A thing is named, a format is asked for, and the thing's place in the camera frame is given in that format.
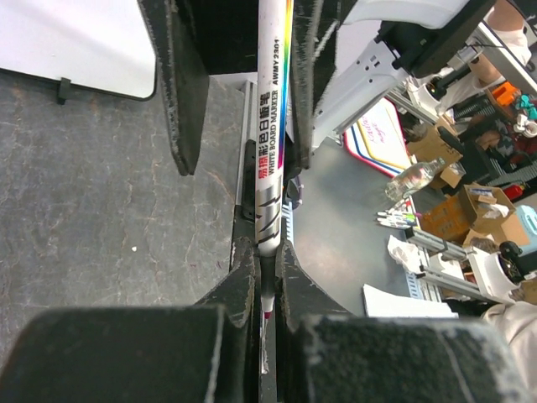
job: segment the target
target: white panel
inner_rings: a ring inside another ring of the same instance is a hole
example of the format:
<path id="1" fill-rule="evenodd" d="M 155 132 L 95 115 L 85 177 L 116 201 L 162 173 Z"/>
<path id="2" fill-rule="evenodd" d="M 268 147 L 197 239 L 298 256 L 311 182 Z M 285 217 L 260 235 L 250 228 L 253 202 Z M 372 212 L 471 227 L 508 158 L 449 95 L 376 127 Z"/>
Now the white panel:
<path id="1" fill-rule="evenodd" d="M 155 56 L 136 0 L 2 0 L 0 16 L 0 68 L 152 95 Z"/>

